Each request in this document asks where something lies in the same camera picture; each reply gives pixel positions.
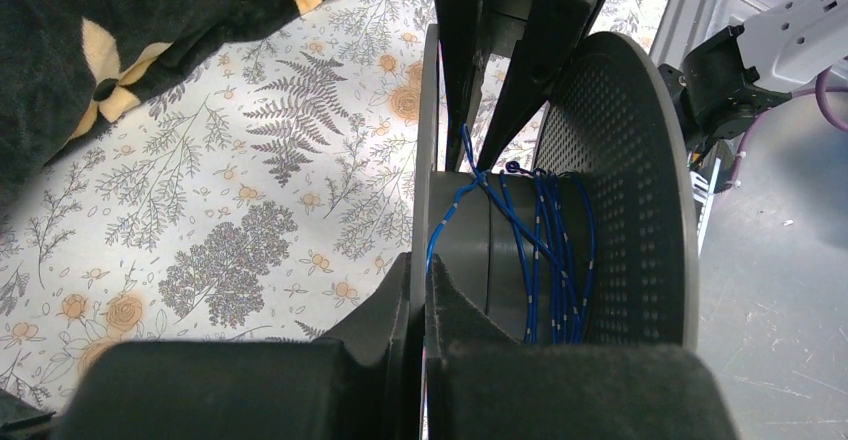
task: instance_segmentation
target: blue cable bundle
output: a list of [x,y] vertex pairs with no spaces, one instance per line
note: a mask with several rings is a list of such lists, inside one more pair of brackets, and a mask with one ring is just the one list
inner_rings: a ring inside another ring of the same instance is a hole
[[[569,241],[565,222],[562,220],[562,192],[559,187],[560,177],[553,173],[536,169],[532,172],[524,170],[518,162],[506,164],[506,171],[511,174],[520,174],[532,177],[536,192],[536,214],[534,231],[530,231],[515,213],[512,196],[506,185],[504,172],[499,174],[503,198],[495,192],[486,177],[486,172],[481,172],[474,164],[471,135],[468,126],[462,130],[462,142],[468,164],[471,165],[474,180],[465,187],[460,188],[454,195],[453,204],[445,214],[444,219],[436,226],[430,241],[427,244],[427,270],[433,258],[433,250],[436,241],[444,230],[445,225],[456,213],[462,197],[472,190],[482,187],[489,199],[509,219],[518,246],[518,257],[521,262],[521,272],[524,278],[524,288],[527,295],[527,323],[524,333],[525,343],[536,343],[538,341],[537,325],[539,319],[538,298],[540,283],[540,256],[545,256],[551,270],[551,333],[554,343],[582,343],[586,334],[586,318],[588,316],[589,297],[595,279],[595,255],[597,253],[597,242],[595,240],[595,215],[589,202],[589,194],[583,183],[576,174],[567,174],[568,178],[577,187],[589,217],[589,268],[586,275],[586,287],[583,298],[578,301],[577,292],[574,287],[576,279],[576,265],[574,260],[574,249]],[[547,243],[542,241],[542,229],[544,227]],[[527,239],[533,246],[533,266],[527,263],[527,255],[524,252],[522,237]]]

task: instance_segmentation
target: concrete floor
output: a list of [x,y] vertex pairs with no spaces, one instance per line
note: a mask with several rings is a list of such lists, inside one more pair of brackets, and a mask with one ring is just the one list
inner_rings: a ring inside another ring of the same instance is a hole
[[698,353],[743,440],[848,439],[848,134],[806,97],[747,153],[707,230]]

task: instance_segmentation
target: black mount bracket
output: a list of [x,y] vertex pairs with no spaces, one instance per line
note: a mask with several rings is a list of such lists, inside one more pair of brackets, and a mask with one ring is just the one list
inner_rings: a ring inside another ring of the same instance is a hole
[[742,25],[728,26],[695,47],[681,70],[660,65],[671,93],[687,150],[709,150],[719,140],[745,133],[757,116],[792,98],[754,85],[760,75],[746,69],[736,39]]

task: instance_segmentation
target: perforated plate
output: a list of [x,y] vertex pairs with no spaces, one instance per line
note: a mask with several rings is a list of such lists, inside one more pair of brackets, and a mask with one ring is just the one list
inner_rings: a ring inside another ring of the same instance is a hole
[[581,172],[597,221],[587,340],[695,348],[695,211],[671,98],[632,40],[597,33],[551,98],[536,166]]

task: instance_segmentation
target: cream flower pattern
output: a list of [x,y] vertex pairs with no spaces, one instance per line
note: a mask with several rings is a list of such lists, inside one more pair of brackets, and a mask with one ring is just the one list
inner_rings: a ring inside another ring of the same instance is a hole
[[[598,25],[648,45],[665,0],[611,1]],[[0,219],[2,385],[62,410],[120,342],[308,340],[364,302],[410,249],[431,2],[334,0],[224,45],[47,169]],[[539,121],[500,165],[528,161]]]

